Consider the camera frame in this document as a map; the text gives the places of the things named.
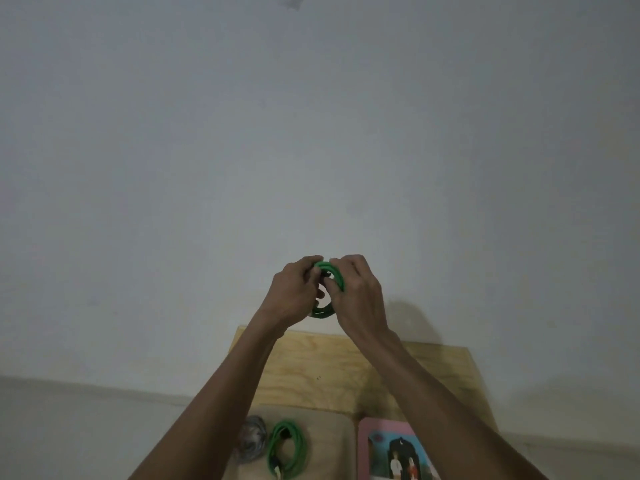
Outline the person's left hand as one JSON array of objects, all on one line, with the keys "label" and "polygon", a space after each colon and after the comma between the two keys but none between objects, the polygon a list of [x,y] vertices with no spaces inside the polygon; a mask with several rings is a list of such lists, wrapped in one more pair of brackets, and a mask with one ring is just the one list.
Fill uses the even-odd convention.
[{"label": "person's left hand", "polygon": [[316,263],[323,256],[314,255],[288,263],[276,273],[252,323],[275,337],[281,337],[292,325],[310,315],[324,298],[320,288],[321,270]]}]

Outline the person's right hand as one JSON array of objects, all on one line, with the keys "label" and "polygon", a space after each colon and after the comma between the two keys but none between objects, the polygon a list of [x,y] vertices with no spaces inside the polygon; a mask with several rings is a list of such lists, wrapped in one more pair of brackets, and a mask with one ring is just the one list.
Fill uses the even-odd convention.
[{"label": "person's right hand", "polygon": [[374,298],[370,302],[333,309],[340,327],[359,349],[377,346],[390,336],[382,288],[375,275]]}]

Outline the person's left forearm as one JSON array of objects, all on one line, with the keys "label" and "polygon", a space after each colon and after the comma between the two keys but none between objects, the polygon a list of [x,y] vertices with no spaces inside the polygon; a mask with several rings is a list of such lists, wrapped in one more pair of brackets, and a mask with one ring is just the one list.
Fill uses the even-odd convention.
[{"label": "person's left forearm", "polygon": [[220,480],[287,325],[259,310],[227,357],[128,480]]}]

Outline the person's right forearm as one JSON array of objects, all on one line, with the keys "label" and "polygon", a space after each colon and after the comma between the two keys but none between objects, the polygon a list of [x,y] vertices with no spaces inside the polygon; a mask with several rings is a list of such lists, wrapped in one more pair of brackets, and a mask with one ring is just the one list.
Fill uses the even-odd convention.
[{"label": "person's right forearm", "polygon": [[430,374],[390,330],[350,332],[441,480],[548,480]]}]

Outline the pink picture box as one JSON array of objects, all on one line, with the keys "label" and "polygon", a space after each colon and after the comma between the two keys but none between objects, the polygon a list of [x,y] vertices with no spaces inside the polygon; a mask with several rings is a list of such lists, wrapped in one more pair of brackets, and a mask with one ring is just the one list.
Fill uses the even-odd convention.
[{"label": "pink picture box", "polygon": [[357,480],[442,480],[407,422],[364,418],[357,432]]}]

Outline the beige tray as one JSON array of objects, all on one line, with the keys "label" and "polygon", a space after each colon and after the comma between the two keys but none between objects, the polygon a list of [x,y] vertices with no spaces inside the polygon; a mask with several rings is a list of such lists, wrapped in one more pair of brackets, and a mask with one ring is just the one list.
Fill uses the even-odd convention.
[{"label": "beige tray", "polygon": [[223,480],[356,480],[356,434],[350,418],[339,413],[293,406],[258,405],[263,434],[245,428],[246,446],[262,446],[260,455],[241,463],[233,453]]}]

